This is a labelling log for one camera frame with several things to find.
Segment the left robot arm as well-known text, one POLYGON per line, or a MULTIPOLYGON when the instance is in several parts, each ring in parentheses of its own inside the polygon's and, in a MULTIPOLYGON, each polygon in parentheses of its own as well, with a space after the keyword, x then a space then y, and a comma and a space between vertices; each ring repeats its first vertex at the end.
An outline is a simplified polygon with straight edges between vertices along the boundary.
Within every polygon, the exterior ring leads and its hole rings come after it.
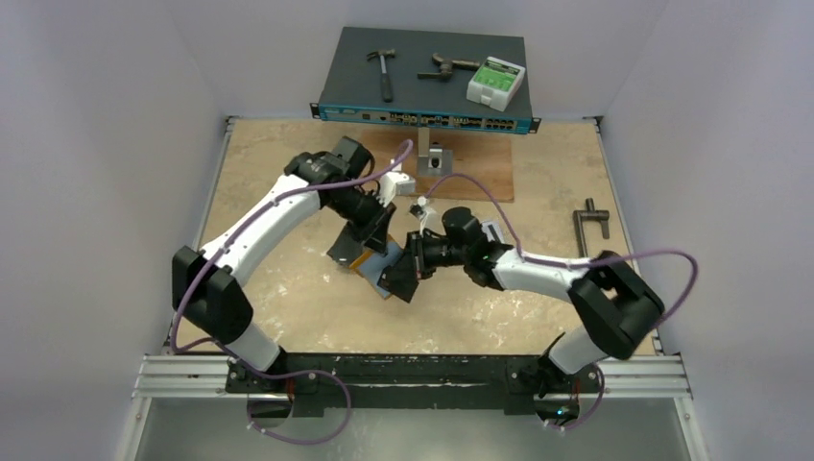
POLYGON ((249 380, 272 393, 285 383, 284 349, 253 319, 243 286, 259 264, 296 227, 324 208, 345 220, 351 239, 383 254, 396 206, 367 182, 381 182, 411 153, 405 141, 387 168, 372 172, 372 153, 342 137, 330 151, 301 153, 284 168, 271 190, 238 222, 198 250, 183 246, 172 257, 171 289, 175 318, 170 331, 173 352, 181 320, 187 320, 249 369, 249 380))

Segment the white credit card stack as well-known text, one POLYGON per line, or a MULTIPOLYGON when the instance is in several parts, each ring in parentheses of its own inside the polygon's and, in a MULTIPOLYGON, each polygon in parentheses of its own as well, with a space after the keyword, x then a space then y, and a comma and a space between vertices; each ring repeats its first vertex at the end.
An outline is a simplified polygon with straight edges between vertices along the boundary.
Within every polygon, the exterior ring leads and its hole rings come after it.
POLYGON ((481 223, 481 229, 484 234, 487 236, 489 241, 494 241, 498 243, 505 243, 505 237, 501 230, 500 225, 493 220, 483 221, 481 223))

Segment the orange leather card holder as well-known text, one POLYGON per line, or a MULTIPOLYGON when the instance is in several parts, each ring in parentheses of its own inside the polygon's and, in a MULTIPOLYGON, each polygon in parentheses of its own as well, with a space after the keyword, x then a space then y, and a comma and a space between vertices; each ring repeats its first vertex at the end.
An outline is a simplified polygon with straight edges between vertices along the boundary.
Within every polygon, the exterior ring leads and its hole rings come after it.
POLYGON ((361 278, 365 279, 373 290, 384 300, 389 299, 392 294, 379 285, 379 281, 384 271, 395 265, 402 256, 402 247, 391 237, 388 237, 386 251, 378 253, 367 247, 349 266, 350 270, 361 278))

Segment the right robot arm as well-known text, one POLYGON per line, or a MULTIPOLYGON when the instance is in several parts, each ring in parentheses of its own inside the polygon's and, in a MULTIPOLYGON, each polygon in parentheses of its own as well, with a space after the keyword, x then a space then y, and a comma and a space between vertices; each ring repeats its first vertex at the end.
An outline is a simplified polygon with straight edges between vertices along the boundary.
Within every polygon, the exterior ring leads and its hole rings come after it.
POLYGON ((467 207, 447 210, 441 221, 441 233, 409 232, 399 257, 382 269, 377 285, 408 303, 419 283, 437 269, 460 266, 480 287, 571 303, 581 326, 552 343, 539 364, 540 381, 550 390, 561 391, 597 361, 631 357, 665 311, 655 291, 614 252, 574 262, 523 255, 517 246, 486 231, 467 207))

